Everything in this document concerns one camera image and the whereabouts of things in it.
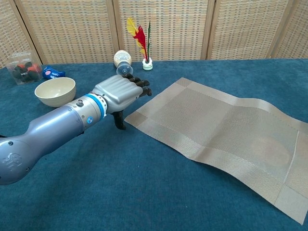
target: ceramic bowl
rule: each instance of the ceramic bowl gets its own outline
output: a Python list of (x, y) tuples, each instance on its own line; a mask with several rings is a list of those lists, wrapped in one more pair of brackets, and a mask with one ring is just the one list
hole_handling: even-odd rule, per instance
[(34, 93), (45, 105), (61, 107), (74, 99), (76, 83), (68, 77), (53, 78), (38, 85)]

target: table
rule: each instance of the table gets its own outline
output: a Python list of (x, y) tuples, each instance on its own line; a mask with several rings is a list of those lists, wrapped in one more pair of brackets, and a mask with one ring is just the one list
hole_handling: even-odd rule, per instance
[[(76, 81), (76, 97), (114, 75), (113, 63), (54, 64)], [(181, 77), (232, 94), (259, 98), (308, 122), (308, 60), (202, 60), (134, 62), (134, 75), (153, 95)], [(34, 95), (40, 82), (17, 86), (0, 70), (0, 134), (19, 135), (53, 110)], [(229, 174), (187, 159), (107, 116), (39, 160), (17, 183), (0, 187), (0, 230), (308, 230)]]

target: woven screen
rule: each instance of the woven screen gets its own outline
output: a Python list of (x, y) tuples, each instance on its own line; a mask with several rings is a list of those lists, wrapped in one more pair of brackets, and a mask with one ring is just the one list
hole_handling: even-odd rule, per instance
[(143, 59), (135, 39), (127, 31), (127, 18), (132, 17), (136, 26), (141, 25), (147, 37), (151, 21), (150, 57), (157, 60), (200, 59), (205, 18), (206, 0), (118, 0), (120, 46), (127, 50), (134, 61)]
[(278, 58), (308, 58), (308, 1), (299, 0), (278, 48)]
[(22, 0), (17, 5), (43, 62), (89, 63), (110, 62), (115, 53), (108, 17), (114, 12), (108, 12), (106, 1)]
[(0, 68), (5, 67), (14, 52), (29, 51), (30, 45), (9, 4), (11, 0), (0, 0)]
[(265, 58), (288, 0), (218, 0), (210, 59)]

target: robotic arm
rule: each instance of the robotic arm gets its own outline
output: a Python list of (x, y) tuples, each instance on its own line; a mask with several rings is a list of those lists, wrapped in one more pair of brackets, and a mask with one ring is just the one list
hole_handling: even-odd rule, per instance
[(25, 177), (37, 161), (112, 114), (118, 129), (123, 110), (139, 97), (152, 95), (147, 80), (131, 74), (115, 75), (97, 84), (93, 91), (39, 118), (19, 136), (0, 136), (0, 185)]

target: white bottle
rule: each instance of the white bottle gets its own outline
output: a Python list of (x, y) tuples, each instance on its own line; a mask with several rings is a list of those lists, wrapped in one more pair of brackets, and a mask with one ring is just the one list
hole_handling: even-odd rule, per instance
[(114, 55), (114, 64), (118, 75), (133, 74), (131, 67), (131, 56), (127, 51), (119, 50)]

